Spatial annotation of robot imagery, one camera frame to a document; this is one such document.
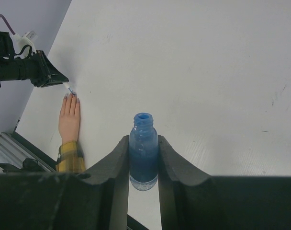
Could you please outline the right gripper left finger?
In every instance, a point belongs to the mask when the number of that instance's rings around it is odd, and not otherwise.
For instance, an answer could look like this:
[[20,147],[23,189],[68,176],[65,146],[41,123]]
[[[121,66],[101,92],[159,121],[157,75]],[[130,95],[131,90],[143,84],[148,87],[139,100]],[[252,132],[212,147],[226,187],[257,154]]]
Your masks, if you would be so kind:
[[0,230],[126,229],[128,142],[81,174],[0,174]]

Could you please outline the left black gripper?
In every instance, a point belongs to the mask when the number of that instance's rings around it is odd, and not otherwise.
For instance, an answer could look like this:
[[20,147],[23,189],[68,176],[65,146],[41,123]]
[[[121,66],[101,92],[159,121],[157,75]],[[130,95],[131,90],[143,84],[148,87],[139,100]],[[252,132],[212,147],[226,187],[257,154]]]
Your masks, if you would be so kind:
[[37,50],[36,53],[30,51],[28,59],[36,66],[34,77],[30,78],[35,87],[44,88],[69,82],[69,79],[50,62],[44,51]]

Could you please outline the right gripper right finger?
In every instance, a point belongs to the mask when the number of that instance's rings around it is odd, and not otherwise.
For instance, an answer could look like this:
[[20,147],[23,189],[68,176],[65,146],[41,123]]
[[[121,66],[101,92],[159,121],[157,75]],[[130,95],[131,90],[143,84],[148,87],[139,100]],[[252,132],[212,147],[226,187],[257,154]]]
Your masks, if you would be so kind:
[[164,230],[291,230],[291,177],[212,176],[159,136]]

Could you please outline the blue nail polish bottle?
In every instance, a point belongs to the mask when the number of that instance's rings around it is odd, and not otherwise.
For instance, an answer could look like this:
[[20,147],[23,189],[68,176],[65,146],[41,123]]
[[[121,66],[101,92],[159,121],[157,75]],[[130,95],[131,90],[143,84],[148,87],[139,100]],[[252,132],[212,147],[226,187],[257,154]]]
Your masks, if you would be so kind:
[[150,190],[158,178],[158,134],[149,113],[134,116],[129,135],[129,173],[132,186],[139,191]]

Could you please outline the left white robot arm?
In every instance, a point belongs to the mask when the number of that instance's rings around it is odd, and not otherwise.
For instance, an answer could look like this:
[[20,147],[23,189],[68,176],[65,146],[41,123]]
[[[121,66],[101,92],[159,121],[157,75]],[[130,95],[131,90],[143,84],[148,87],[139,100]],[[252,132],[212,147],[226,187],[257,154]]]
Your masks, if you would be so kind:
[[0,87],[2,81],[29,80],[38,88],[68,83],[42,50],[33,52],[31,45],[24,45],[16,54],[8,32],[0,32]]

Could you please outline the yellow plaid sleeve forearm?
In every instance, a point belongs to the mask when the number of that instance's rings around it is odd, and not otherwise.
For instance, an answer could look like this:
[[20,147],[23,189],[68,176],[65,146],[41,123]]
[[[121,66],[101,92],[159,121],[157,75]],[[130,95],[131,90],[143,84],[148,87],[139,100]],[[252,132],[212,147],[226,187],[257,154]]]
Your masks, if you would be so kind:
[[76,141],[70,141],[59,147],[56,171],[60,173],[82,173],[85,171],[84,156]]

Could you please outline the mannequin hand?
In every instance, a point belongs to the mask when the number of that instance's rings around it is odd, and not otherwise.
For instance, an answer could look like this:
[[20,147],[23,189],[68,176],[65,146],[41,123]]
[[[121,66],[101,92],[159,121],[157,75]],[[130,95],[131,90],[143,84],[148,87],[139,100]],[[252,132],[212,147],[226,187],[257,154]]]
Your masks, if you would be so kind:
[[80,128],[80,101],[74,95],[66,95],[63,99],[59,115],[58,131],[62,144],[77,141]]

